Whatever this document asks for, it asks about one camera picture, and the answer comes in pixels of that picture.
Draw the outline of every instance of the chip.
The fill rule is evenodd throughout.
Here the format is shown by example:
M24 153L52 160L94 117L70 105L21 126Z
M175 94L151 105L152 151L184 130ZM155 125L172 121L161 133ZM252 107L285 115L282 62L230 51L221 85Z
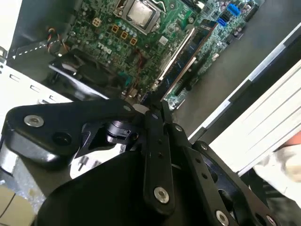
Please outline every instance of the chip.
M114 33L117 33L118 30L119 30L119 27L118 27L117 25L114 25L114 26L112 27L112 31L113 31Z
M159 42L164 46L164 45L167 44L168 39L166 37L164 37L164 36L161 36Z
M132 38L131 41L130 41L130 43L131 43L132 46L136 45L137 39Z
M142 1L136 0L132 5L128 17L138 26L144 28L151 19L153 10Z
M127 32L122 32L121 38L126 39L127 36L128 36L128 33L127 33Z

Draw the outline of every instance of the screw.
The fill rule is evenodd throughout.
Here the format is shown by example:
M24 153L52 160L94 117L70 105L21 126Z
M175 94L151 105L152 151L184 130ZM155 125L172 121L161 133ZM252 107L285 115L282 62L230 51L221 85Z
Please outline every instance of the screw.
M129 106L124 105L123 108L126 109L129 112L131 111L131 108Z
M193 19L192 17L189 17L189 18L188 18L188 22L189 22L189 23L191 23L191 24L192 24L192 23L193 23L193 21L194 21L194 19Z
M176 125L175 128L177 129L177 131L180 131L180 132L182 131L182 128L178 125Z
M276 222L274 221L273 218L271 218L269 215L267 215L267 219L269 220L269 222L273 225L273 226L277 226Z
M27 115L24 118L24 123L28 126L32 126L32 127L41 127L42 125L44 125L44 120L42 119L42 117L37 116L37 115Z
M204 150L207 150L207 146L205 144L201 144L201 147L204 149Z
M163 204L168 203L169 195L168 195L167 191L164 188L156 187L155 190L154 190L154 194L155 194L156 199L160 203L163 203Z
M228 226L229 225L229 220L227 218L227 216L221 212L220 210L218 210L216 213L216 218L217 220L223 225L223 226Z

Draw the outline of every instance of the green circuit board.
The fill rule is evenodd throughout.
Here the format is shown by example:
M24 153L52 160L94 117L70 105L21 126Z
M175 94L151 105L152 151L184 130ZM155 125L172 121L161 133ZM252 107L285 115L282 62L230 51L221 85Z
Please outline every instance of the green circuit board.
M69 33L68 43L92 55L96 60L126 77L126 89L135 86L140 96L158 87L164 65L187 36L187 27L198 28L206 20L217 21L226 11L222 4L236 4L242 8L239 16L232 16L227 26L217 25L196 55L196 62L206 62L190 81L193 86L216 60L217 54L229 45L228 38L238 27L244 27L251 11L247 2L255 0L203 0L201 10L185 4L193 0L83 0ZM165 97L170 109L177 108L188 93L175 90Z
M251 0L250 2L252 3L253 7L258 7L255 1ZM202 19L216 20L216 15L220 14L218 11L219 8L218 1L209 0L206 6L210 10L208 11L207 14L203 13L200 16L199 20ZM238 17L232 17L226 27L220 26L219 24L216 26L211 36L204 43L204 45L202 46L202 48L197 54L197 61L206 57L205 59L206 62L203 64L203 66L199 69L198 73L191 80L190 82L191 87L193 87L193 85L196 84L202 78L202 76L205 74L208 68L214 63L214 61L217 59L220 53L222 53L229 46L230 41L234 38L232 36L233 31L238 27L240 28L245 27L247 23L245 19L250 11L251 9L249 9L248 11L245 10L242 11L242 13ZM171 110L174 110L177 107L179 107L180 104L184 102L186 95L189 92L186 89L184 89L182 92L180 92L180 94L175 95L175 91L180 85L181 82L179 82L165 98Z
M159 28L144 34L116 15L118 3L119 0L84 0L68 41L126 76L127 86L139 76L139 88L147 91L160 73L162 59L177 49L189 18L196 20L197 15L181 0L164 0L164 7L156 5L161 10ZM139 69L141 57L143 65Z

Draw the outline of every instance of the cable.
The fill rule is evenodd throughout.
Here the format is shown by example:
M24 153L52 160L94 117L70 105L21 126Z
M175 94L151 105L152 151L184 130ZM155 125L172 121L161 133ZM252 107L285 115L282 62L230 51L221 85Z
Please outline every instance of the cable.
M56 56L54 53L52 53L52 52L50 51L50 49L51 49L51 47L52 47L52 44L50 43L50 41L51 41L51 39L52 39L52 35L53 35L53 34L57 35L57 38L58 38L58 40L60 41L61 45L64 47L64 49L65 49L67 52L69 52L69 49L68 49L68 47L65 45L65 43L63 42L61 35L58 34L58 33L56 32L56 30L55 30L53 27L49 28L49 30L48 30L48 38L47 38L47 49L48 49L48 52L49 52L51 55Z
M151 0L153 3L155 3L155 4L161 4L162 6L163 6L163 10L164 10L164 12L166 13L166 8L165 8L165 5L164 5L164 2L162 2L162 1L155 1L155 0Z

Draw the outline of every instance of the black metal bracket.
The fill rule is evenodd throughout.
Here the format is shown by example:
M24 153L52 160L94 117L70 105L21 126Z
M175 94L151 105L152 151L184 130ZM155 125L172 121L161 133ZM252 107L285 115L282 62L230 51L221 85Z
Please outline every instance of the black metal bracket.
M39 219L48 207L59 210L62 200L64 205L69 205L74 203L75 196L91 193L89 197L106 200L102 205L106 210L118 211L116 205L120 204L133 209L127 213L136 216L136 211L141 209L142 217L130 219L139 222L137 225L141 225L141 219L168 222L164 225L178 225L178 221L195 225L199 216L193 214L193 208L202 214L205 225L280 226L271 218L269 209L207 144L189 143L183 128L172 123L165 102L150 106L146 113L136 111L123 100L17 107L7 114L1 151L8 149L43 168L62 169L75 156L99 148L107 150L116 143L129 148L57 189L50 196L54 198L42 206ZM99 183L98 175L105 178L104 183ZM118 199L113 205L115 195ZM90 210L84 211L85 215L94 219L93 200L80 200ZM124 208L119 213L123 217Z

